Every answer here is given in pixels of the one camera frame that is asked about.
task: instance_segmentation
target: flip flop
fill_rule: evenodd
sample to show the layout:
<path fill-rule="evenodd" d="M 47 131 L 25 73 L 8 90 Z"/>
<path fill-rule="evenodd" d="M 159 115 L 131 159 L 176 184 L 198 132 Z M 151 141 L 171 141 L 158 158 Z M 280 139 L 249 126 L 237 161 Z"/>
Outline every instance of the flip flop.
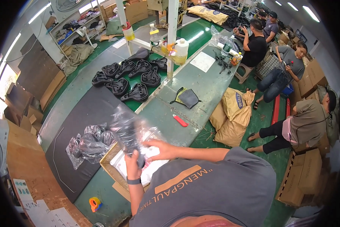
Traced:
<path fill-rule="evenodd" d="M 254 102 L 254 104 L 253 104 L 254 110 L 258 110 L 258 104 L 259 104 L 259 102 L 257 102 L 257 101 Z"/>
<path fill-rule="evenodd" d="M 251 137 L 251 136 L 254 136 L 255 135 L 255 133 L 251 133 L 248 137 L 247 137 L 247 142 L 249 143 L 250 141 L 249 141 L 249 138 Z"/>
<path fill-rule="evenodd" d="M 255 147 L 249 147 L 249 148 L 255 148 Z M 249 151 L 248 151 L 249 148 L 247 148 L 247 149 L 245 149 L 245 150 L 246 150 L 247 152 L 249 152 Z M 254 153 L 254 152 L 249 152 L 249 153 Z"/>

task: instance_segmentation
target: wristwatch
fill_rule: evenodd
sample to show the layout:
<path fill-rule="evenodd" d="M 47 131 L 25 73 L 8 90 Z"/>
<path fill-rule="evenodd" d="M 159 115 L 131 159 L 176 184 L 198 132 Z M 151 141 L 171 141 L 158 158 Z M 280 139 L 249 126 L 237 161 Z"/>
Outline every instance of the wristwatch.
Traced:
<path fill-rule="evenodd" d="M 127 184 L 141 184 L 141 178 L 136 180 L 128 180 L 127 178 Z"/>

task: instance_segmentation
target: hand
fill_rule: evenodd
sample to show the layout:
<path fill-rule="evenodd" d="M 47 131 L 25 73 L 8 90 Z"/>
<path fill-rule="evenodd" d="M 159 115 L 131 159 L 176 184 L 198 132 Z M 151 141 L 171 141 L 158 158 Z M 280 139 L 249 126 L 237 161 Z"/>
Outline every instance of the hand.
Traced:
<path fill-rule="evenodd" d="M 176 151 L 177 147 L 161 140 L 152 139 L 142 143 L 146 147 L 155 146 L 160 149 L 160 154 L 150 157 L 147 161 L 152 162 L 155 160 L 167 160 L 178 157 Z"/>
<path fill-rule="evenodd" d="M 233 32 L 234 32 L 234 34 L 236 34 L 237 36 L 240 35 L 238 28 L 234 28 L 234 29 L 233 29 Z"/>
<path fill-rule="evenodd" d="M 288 71 L 289 73 L 291 73 L 291 72 L 292 72 L 292 70 L 291 70 L 291 67 L 290 67 L 290 66 L 288 66 L 288 65 L 285 65 L 285 70 L 286 70 L 286 71 Z"/>
<path fill-rule="evenodd" d="M 138 156 L 139 152 L 137 150 L 133 151 L 132 157 L 130 157 L 128 154 L 124 156 L 124 160 L 126 161 L 128 180 L 137 180 L 141 178 L 142 170 L 139 169 L 137 165 Z"/>

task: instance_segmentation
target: hair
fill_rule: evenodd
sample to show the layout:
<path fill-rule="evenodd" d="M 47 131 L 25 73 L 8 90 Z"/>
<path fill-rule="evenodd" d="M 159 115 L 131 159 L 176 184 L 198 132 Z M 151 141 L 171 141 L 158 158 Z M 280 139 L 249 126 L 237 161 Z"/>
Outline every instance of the hair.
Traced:
<path fill-rule="evenodd" d="M 254 29 L 258 32 L 262 32 L 262 22 L 258 19 L 252 19 L 250 24 L 254 27 Z"/>
<path fill-rule="evenodd" d="M 258 15 L 260 15 L 260 16 L 262 16 L 262 17 L 266 17 L 266 13 L 263 12 L 263 11 L 258 12 Z"/>
<path fill-rule="evenodd" d="M 295 43 L 295 44 L 293 44 L 293 45 L 291 46 L 291 48 L 294 49 L 294 50 L 296 50 L 296 47 L 303 47 L 303 48 L 305 48 L 305 50 L 306 50 L 306 52 L 307 52 L 307 46 L 306 46 L 306 44 L 305 44 L 304 42 L 302 42 L 302 41 L 299 41 L 299 42 L 297 42 L 297 43 Z"/>

